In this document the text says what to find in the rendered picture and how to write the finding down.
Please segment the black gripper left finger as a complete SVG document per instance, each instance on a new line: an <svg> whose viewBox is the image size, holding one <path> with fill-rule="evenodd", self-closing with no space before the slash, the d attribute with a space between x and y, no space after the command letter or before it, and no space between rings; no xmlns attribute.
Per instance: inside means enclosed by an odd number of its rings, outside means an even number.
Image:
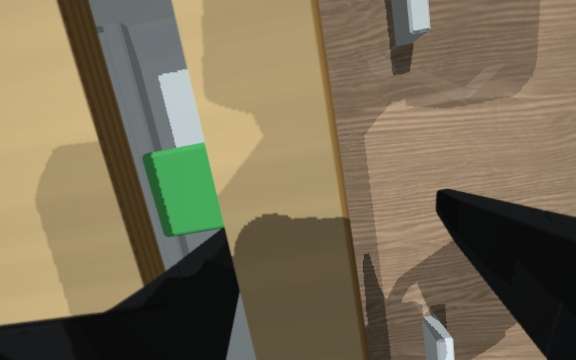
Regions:
<svg viewBox="0 0 576 360"><path fill-rule="evenodd" d="M222 228L107 311L0 325L0 360L226 360L239 292Z"/></svg>

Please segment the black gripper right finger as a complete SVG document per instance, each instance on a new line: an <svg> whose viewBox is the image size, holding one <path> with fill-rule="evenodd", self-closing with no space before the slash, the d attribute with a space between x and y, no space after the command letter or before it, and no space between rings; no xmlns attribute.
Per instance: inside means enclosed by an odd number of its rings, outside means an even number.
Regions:
<svg viewBox="0 0 576 360"><path fill-rule="evenodd" d="M576 217L452 189L449 235L547 360L576 360Z"/></svg>

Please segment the green block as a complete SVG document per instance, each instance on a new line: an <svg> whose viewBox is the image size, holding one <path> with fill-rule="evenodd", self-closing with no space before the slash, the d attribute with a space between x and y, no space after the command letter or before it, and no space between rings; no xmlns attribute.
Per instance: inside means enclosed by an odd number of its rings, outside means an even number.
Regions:
<svg viewBox="0 0 576 360"><path fill-rule="evenodd" d="M142 162L165 237L225 228L205 142L146 153Z"/></svg>

